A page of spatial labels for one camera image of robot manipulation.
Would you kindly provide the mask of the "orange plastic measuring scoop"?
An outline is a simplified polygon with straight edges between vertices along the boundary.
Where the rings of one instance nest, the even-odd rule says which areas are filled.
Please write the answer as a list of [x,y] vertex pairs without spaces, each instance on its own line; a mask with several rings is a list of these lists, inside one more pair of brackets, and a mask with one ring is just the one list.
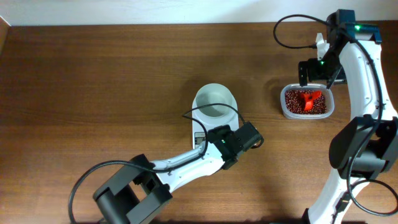
[[304,111],[310,111],[313,108],[314,101],[321,97],[321,91],[313,91],[311,93],[301,93],[300,99],[304,102]]

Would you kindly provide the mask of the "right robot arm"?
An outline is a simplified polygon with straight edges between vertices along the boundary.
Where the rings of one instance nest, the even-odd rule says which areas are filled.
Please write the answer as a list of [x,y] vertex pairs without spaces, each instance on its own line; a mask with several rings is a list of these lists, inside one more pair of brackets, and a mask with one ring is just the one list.
[[317,201],[303,214],[304,222],[341,223],[351,204],[372,215],[395,215],[396,209],[376,212],[356,200],[397,160],[397,111],[382,72],[381,33],[377,25],[358,23],[349,9],[330,14],[323,24],[324,46],[314,44],[318,57],[299,63],[299,84],[346,83],[351,118],[330,143],[331,172]]

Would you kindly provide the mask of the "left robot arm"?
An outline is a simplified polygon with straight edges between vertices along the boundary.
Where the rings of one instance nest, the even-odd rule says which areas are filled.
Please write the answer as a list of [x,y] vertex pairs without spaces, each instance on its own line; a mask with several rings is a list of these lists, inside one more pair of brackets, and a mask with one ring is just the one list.
[[161,161],[133,157],[94,194],[93,200],[108,223],[150,223],[185,184],[237,163],[239,156],[259,147],[264,138],[250,123],[233,131],[228,125],[207,132],[198,147]]

